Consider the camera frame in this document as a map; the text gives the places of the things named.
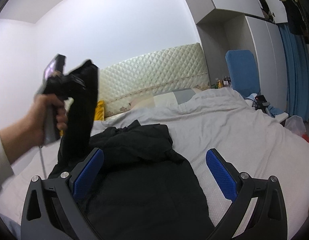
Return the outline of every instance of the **white bedsheet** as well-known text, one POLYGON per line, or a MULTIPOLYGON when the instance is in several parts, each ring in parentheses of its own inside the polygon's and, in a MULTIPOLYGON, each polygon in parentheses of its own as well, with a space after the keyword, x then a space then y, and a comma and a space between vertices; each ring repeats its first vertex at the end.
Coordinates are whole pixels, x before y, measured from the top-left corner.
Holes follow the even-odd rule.
MULTIPOLYGON (((168 126, 174 150, 189 160, 198 177, 214 225, 231 201, 224 198, 205 163, 205 154, 210 148, 216 148, 239 172, 261 179, 271 175, 278 177, 287 210, 288 239, 305 221, 309 207, 309 144, 273 118, 249 107, 236 91, 210 89, 178 106, 131 110, 115 120, 95 122, 92 134, 109 126, 127 126, 135 119, 142 125, 168 126)), ((56 163, 57 150, 58 143, 44 149, 47 172, 56 163)), ((1 193, 0 212, 20 223, 31 177, 41 174, 40 158, 35 156, 1 193)), ((252 210, 250 205, 247 214, 252 210)), ((245 216, 237 233, 244 230, 248 220, 245 216)))

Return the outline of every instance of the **blue cloth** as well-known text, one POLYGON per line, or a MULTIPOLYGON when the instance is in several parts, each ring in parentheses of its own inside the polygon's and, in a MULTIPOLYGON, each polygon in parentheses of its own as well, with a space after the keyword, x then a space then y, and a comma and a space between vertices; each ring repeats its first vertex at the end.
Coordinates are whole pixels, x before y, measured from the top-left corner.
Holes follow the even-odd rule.
POLYGON ((272 105, 268 106, 268 110, 273 116, 284 113, 284 111, 282 111, 280 108, 274 107, 272 105))
POLYGON ((301 36, 278 24, 287 64, 287 113, 309 119, 309 55, 301 36))
MULTIPOLYGON (((256 93, 252 93, 250 96, 246 97, 245 99, 250 99, 251 101, 254 102, 256 100, 255 99, 256 96, 257 96, 256 93)), ((284 113, 284 111, 282 111, 280 108, 274 107, 272 105, 268 106, 268 110, 273 116, 284 113)))
POLYGON ((232 88, 243 98, 260 92, 258 69, 250 50, 229 50, 226 62, 232 88))

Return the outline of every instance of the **cream headboard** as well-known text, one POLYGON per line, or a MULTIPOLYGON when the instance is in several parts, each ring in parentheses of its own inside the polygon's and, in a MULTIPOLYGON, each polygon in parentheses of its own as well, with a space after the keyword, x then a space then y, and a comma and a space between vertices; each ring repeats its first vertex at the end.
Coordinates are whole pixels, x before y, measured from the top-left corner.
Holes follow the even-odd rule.
POLYGON ((105 117, 109 117, 129 110, 129 103, 136 97, 209 85, 205 56, 196 43, 152 52, 101 69, 99 100, 104 100, 105 117))

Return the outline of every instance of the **plastic bag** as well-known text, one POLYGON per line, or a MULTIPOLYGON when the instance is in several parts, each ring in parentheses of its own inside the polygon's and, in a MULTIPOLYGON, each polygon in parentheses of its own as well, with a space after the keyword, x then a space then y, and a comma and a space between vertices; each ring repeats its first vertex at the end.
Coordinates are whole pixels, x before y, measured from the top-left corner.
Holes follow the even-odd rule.
POLYGON ((306 133, 306 127, 300 116, 293 115, 286 120, 285 128, 302 137, 306 133))

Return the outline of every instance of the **cable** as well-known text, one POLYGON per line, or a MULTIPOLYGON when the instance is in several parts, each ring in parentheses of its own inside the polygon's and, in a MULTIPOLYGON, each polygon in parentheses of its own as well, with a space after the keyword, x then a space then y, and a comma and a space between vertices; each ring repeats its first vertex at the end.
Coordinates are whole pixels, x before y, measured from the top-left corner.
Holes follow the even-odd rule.
POLYGON ((45 168, 44 162, 43 162, 43 155, 42 155, 42 147, 41 146, 39 146, 39 154, 40 154, 41 166, 42 166, 42 170, 43 170, 43 176, 44 176, 44 179, 47 179, 47 173, 46 173, 46 168, 45 168))
POLYGON ((254 98, 252 107, 256 107, 256 106, 254 106, 254 104, 256 104, 256 103, 257 103, 256 102, 256 98, 254 98))

